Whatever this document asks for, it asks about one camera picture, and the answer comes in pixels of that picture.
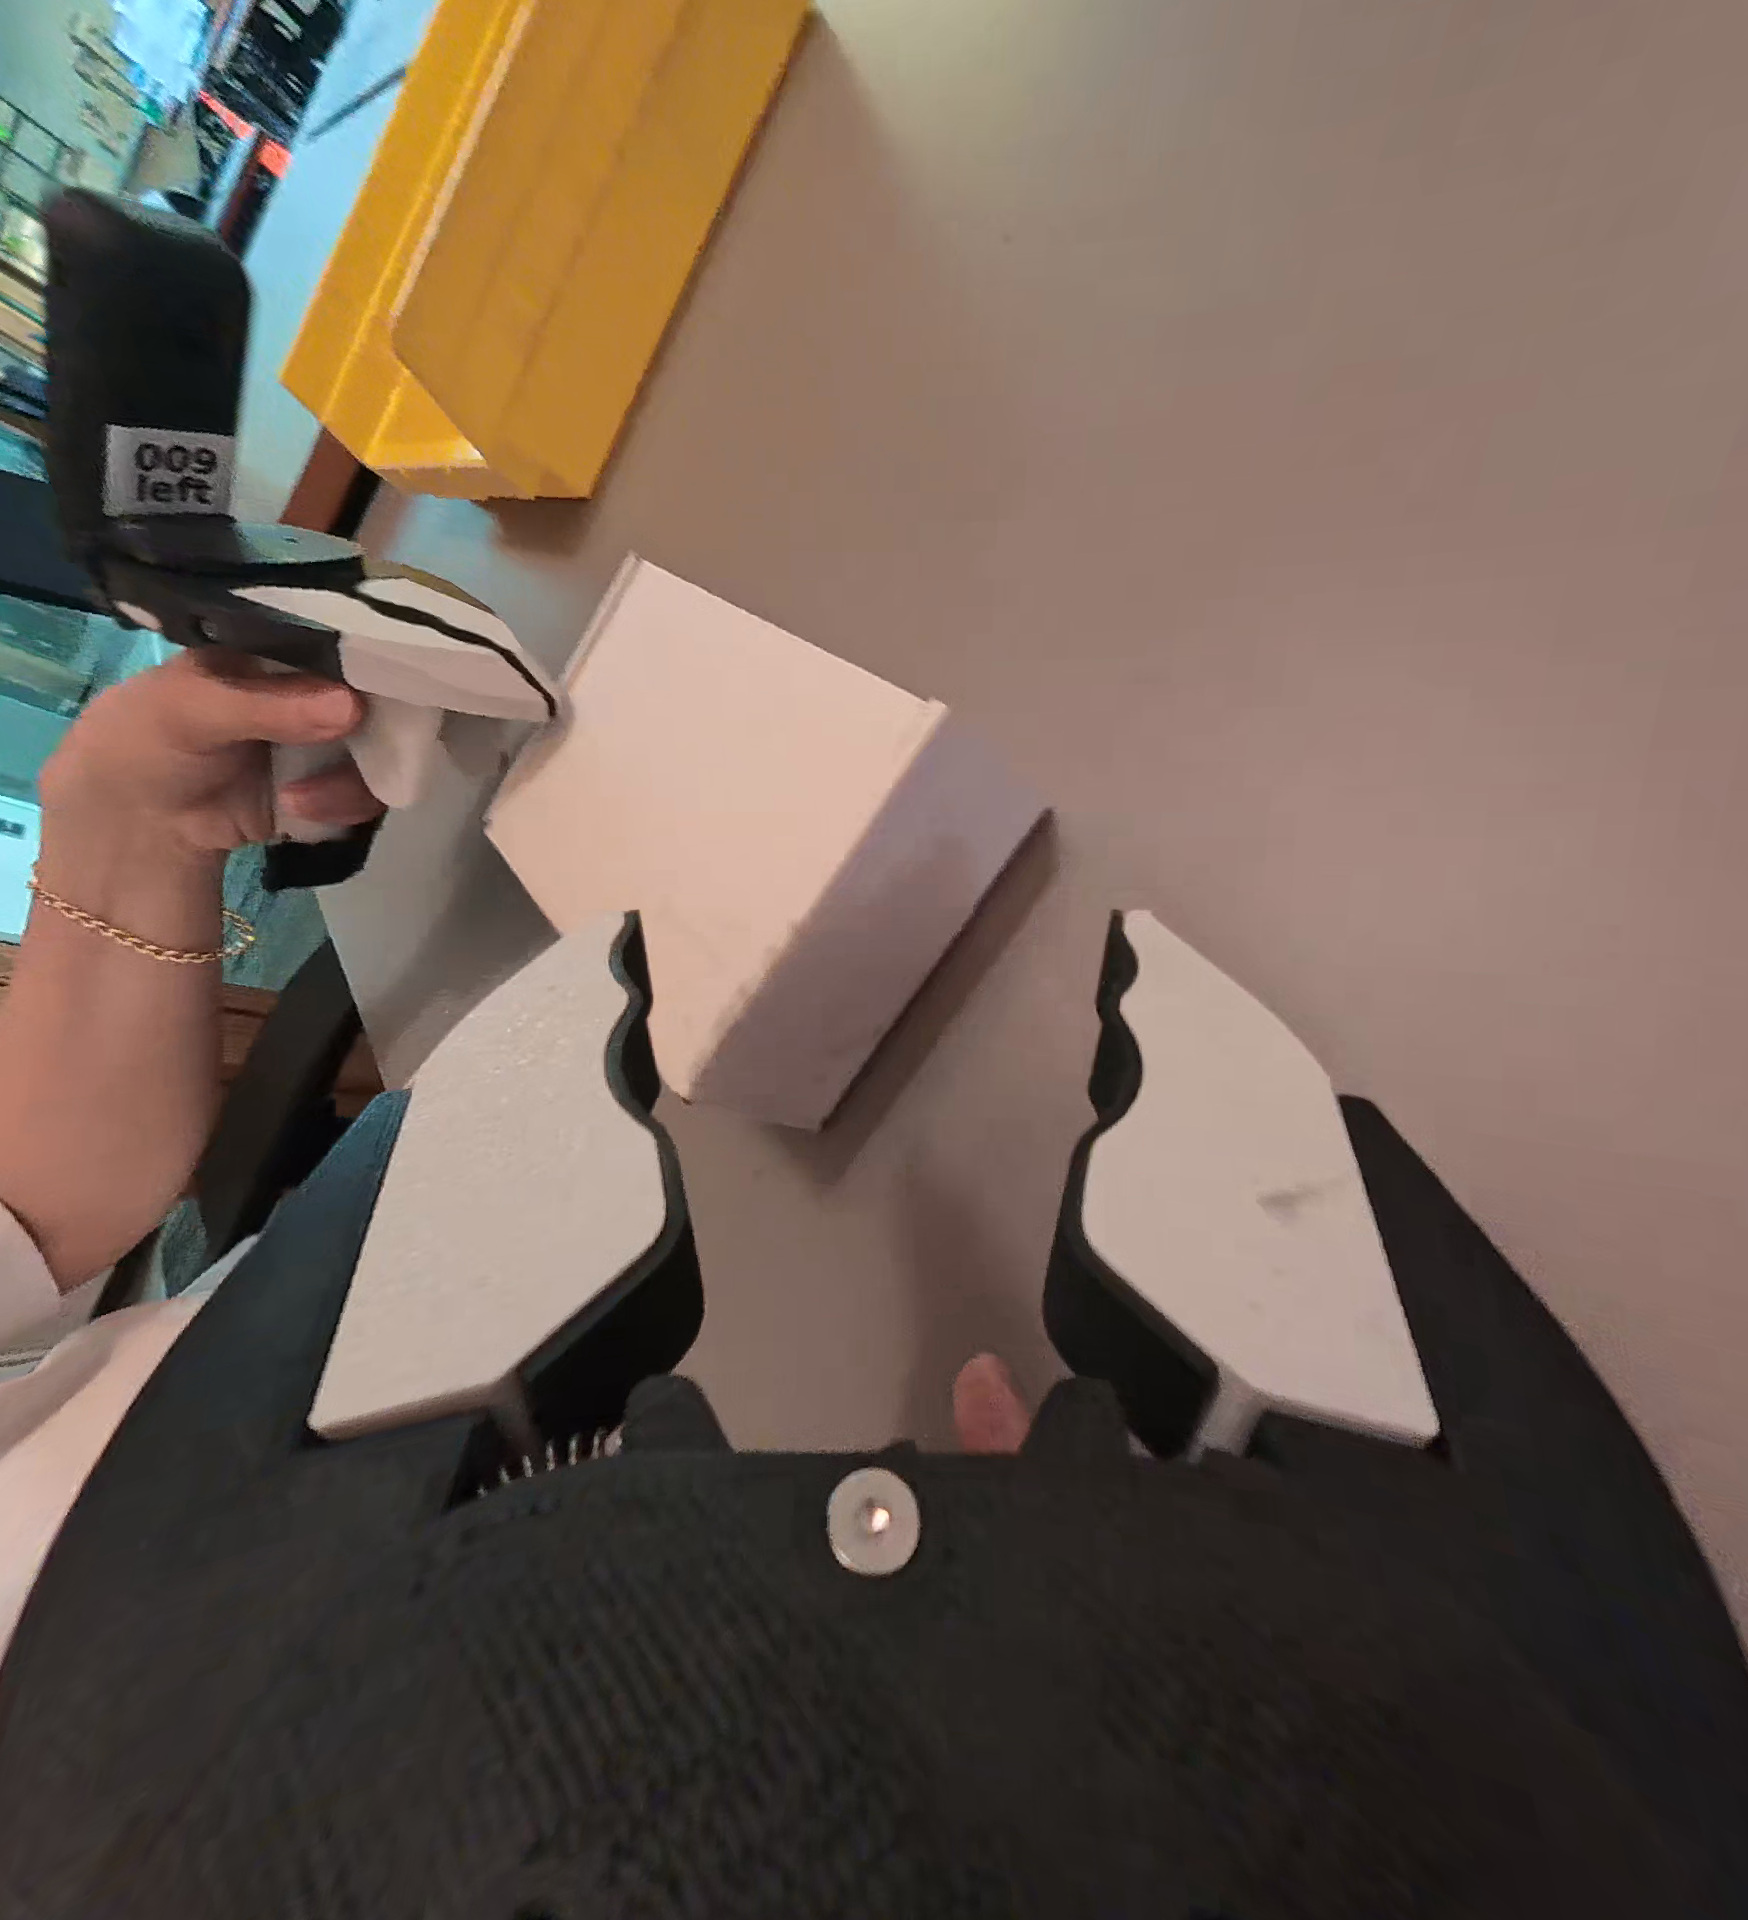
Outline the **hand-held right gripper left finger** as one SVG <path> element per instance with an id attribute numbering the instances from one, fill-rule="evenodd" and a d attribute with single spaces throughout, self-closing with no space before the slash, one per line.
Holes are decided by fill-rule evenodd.
<path id="1" fill-rule="evenodd" d="M 407 1086 L 310 1431 L 443 1416 L 604 1441 L 702 1319 L 688 1183 L 655 1117 L 635 912 L 560 934 Z"/>

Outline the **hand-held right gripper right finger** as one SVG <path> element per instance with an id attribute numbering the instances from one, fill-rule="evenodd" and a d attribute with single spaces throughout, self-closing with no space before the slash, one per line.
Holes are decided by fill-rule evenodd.
<path id="1" fill-rule="evenodd" d="M 1334 1083 L 1147 910 L 1113 912 L 1092 1121 L 1042 1284 L 1059 1362 L 1156 1459 L 1246 1454 L 1268 1416 L 1422 1450 L 1440 1433 Z"/>

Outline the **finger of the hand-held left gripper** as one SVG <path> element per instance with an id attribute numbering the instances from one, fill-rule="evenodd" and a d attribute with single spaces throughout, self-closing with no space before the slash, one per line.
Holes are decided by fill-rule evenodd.
<path id="1" fill-rule="evenodd" d="M 353 584 L 245 584 L 236 596 L 271 612 L 312 619 L 333 631 L 378 634 L 383 626 L 403 622 L 431 634 L 455 638 L 519 663 L 531 658 L 512 627 L 486 601 L 431 574 L 414 567 L 383 567 Z"/>
<path id="2" fill-rule="evenodd" d="M 369 615 L 340 629 L 340 672 L 371 696 L 478 717 L 547 720 L 559 695 L 529 665 L 486 638 L 428 622 Z"/>

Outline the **white cardboard box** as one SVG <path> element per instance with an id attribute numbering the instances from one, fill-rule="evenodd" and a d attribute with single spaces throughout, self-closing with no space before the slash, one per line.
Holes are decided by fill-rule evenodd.
<path id="1" fill-rule="evenodd" d="M 638 912 L 681 1100 L 818 1131 L 1049 805 L 950 707 L 642 557 L 486 836 L 569 934 Z"/>

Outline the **large yellow plastic bin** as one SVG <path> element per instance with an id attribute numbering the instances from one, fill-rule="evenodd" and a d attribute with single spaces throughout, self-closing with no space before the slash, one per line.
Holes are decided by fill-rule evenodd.
<path id="1" fill-rule="evenodd" d="M 283 362 L 424 496 L 586 498 L 807 29 L 800 1 L 448 1 Z"/>

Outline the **person's left forearm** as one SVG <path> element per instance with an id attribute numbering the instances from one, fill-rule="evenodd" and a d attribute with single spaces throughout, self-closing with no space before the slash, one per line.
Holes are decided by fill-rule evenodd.
<path id="1" fill-rule="evenodd" d="M 0 1203 L 62 1291 L 183 1195 L 219 1105 L 222 967 L 252 933 L 164 948 L 45 902 L 0 1000 Z"/>

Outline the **person's left hand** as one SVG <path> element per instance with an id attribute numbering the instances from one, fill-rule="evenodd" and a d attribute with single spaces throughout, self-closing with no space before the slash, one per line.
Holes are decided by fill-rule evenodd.
<path id="1" fill-rule="evenodd" d="M 108 686 L 41 774 L 45 902 L 164 948 L 219 946 L 222 869 L 288 827 L 383 817 L 343 684 L 188 650 Z"/>

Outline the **person's right hand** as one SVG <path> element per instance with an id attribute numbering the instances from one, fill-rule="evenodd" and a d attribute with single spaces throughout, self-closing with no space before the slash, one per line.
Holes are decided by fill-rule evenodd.
<path id="1" fill-rule="evenodd" d="M 1030 1436 L 1030 1409 L 1006 1360 L 971 1355 L 950 1388 L 950 1419 L 961 1454 L 1019 1454 Z"/>

